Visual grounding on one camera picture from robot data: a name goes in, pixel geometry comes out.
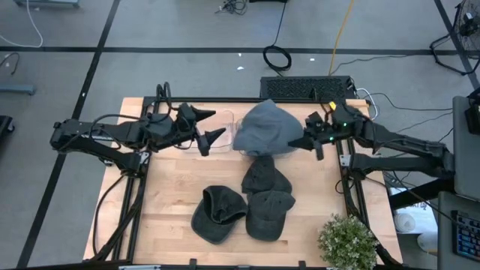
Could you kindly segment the black device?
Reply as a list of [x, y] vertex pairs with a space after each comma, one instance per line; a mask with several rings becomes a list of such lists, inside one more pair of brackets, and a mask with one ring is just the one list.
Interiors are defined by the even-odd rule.
[[469, 107], [464, 112], [468, 130], [480, 136], [480, 86], [468, 96]]

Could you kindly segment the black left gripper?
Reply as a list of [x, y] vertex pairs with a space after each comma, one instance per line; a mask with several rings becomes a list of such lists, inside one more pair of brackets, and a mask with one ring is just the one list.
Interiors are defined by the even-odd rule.
[[153, 114], [147, 120], [147, 149], [159, 152], [176, 147], [184, 149], [182, 143], [195, 142], [202, 156], [209, 155], [213, 143], [227, 130], [225, 127], [201, 134], [197, 124], [216, 114], [215, 110], [197, 109], [188, 103], [169, 107], [170, 112]]

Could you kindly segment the black aluminium table frame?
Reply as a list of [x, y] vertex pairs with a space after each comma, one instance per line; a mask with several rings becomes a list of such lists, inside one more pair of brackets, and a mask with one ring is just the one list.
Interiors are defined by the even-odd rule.
[[[188, 102], [201, 110], [230, 110], [234, 114], [235, 132], [243, 117], [258, 98], [174, 98], [173, 105]], [[224, 185], [241, 194], [241, 182], [250, 166], [248, 156], [232, 149], [202, 157], [194, 147], [187, 151], [168, 148], [153, 154], [146, 180], [126, 180], [116, 186], [103, 201], [98, 214], [97, 251], [105, 245], [118, 226], [119, 219], [134, 201], [138, 184], [145, 184], [145, 195], [139, 215], [121, 234], [118, 244], [107, 259], [129, 259], [134, 264], [160, 265], [161, 269], [196, 263], [196, 268], [230, 267], [238, 270], [255, 268], [327, 266], [320, 257], [317, 237], [331, 215], [345, 215], [344, 195], [335, 190], [341, 179], [338, 154], [347, 150], [368, 154], [367, 149], [352, 142], [324, 146], [324, 159], [318, 161], [312, 151], [297, 150], [276, 157], [275, 166], [290, 180], [296, 203], [287, 212], [286, 224], [279, 240], [266, 242], [251, 238], [241, 219], [232, 234], [222, 244], [211, 244], [191, 228], [191, 218], [209, 185]], [[353, 200], [359, 209], [366, 208], [373, 233], [389, 254], [402, 263], [388, 193], [383, 187], [381, 172], [369, 175], [372, 181], [362, 181], [363, 197]]]

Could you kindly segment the grey table foot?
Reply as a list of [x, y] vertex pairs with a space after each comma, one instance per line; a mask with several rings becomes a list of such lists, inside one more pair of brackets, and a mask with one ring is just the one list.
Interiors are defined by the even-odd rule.
[[8, 85], [0, 83], [0, 92], [13, 92], [17, 94], [34, 95], [36, 88], [34, 85]]

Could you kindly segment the white paper roll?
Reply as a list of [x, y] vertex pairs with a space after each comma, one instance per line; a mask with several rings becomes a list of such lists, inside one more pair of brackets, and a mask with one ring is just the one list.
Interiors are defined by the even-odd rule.
[[410, 214], [400, 213], [394, 216], [394, 226], [399, 233], [412, 233], [416, 228], [416, 221]]
[[438, 235], [437, 232], [424, 232], [417, 237], [418, 246], [428, 254], [436, 254], [438, 252]]

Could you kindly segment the grey cart base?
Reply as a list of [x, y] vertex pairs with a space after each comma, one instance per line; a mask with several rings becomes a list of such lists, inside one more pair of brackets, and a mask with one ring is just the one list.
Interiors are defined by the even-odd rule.
[[70, 5], [73, 8], [80, 8], [80, 0], [12, 0], [17, 6], [26, 5]]

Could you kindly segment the grey desk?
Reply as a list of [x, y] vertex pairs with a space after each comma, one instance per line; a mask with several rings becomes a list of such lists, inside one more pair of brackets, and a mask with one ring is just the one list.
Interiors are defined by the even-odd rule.
[[463, 198], [448, 192], [441, 192], [439, 202], [438, 257], [439, 270], [480, 270], [480, 262], [475, 262], [453, 253], [452, 250], [452, 211], [458, 210], [480, 219], [480, 202]]

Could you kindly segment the black computer case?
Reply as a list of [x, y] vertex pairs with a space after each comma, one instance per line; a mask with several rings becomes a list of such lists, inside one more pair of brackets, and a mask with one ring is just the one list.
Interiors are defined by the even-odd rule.
[[350, 76], [264, 76], [260, 97], [329, 102], [354, 99], [356, 87]]

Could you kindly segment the green potted plant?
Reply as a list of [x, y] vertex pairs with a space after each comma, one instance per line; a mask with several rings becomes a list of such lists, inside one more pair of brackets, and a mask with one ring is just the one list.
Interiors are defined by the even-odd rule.
[[378, 244], [374, 234], [352, 215], [332, 214], [317, 239], [320, 257], [336, 270], [373, 270]]

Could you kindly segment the charcoal baseball cap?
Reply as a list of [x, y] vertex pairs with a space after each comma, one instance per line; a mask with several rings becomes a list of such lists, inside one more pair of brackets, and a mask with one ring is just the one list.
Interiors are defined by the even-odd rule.
[[284, 229], [287, 212], [296, 199], [288, 192], [267, 190], [248, 198], [247, 234], [264, 242], [277, 241]]

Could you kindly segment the black baseball cap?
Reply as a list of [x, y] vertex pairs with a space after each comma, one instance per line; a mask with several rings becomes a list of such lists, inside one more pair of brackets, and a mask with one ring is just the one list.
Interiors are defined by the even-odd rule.
[[202, 191], [190, 225], [200, 238], [220, 245], [247, 213], [247, 203], [239, 193], [227, 186], [210, 185]]
[[241, 183], [241, 192], [256, 194], [263, 191], [283, 191], [292, 193], [293, 187], [288, 178], [275, 167], [272, 156], [259, 156], [248, 168]]

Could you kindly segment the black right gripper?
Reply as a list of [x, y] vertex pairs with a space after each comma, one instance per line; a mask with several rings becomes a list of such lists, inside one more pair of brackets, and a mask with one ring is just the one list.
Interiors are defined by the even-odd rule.
[[318, 112], [313, 112], [306, 118], [304, 132], [306, 136], [288, 142], [288, 146], [308, 151], [314, 150], [316, 159], [321, 161], [324, 158], [323, 146], [331, 142], [328, 131], [329, 124], [323, 121]]

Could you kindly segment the light grey baseball cap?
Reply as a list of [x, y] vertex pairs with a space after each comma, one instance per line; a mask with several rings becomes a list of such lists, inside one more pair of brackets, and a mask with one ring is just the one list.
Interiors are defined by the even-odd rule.
[[232, 148], [250, 156], [285, 155], [296, 150], [288, 142], [302, 136], [300, 121], [268, 99], [258, 103], [241, 120]]

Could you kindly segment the black caster foot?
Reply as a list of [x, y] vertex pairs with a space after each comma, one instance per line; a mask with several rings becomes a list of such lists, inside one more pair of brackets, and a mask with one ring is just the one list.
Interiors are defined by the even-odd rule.
[[14, 130], [13, 118], [8, 115], [0, 115], [0, 138], [13, 133]]

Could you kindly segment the black floor fan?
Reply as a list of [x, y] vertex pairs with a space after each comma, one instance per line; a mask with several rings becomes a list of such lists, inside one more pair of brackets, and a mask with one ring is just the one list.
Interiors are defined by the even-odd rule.
[[[468, 59], [476, 60], [472, 71], [458, 70], [455, 67], [440, 61], [436, 48], [446, 41], [455, 38], [460, 44], [460, 51]], [[435, 62], [462, 76], [470, 75], [480, 66], [480, 0], [461, 0], [455, 6], [454, 22], [448, 27], [446, 35], [434, 40], [430, 44], [430, 51]]]

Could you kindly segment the grey flat panel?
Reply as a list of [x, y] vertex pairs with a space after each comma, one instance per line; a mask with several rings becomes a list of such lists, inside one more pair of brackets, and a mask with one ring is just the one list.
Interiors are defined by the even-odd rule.
[[480, 135], [469, 132], [465, 112], [469, 99], [453, 100], [454, 190], [457, 194], [480, 201]]

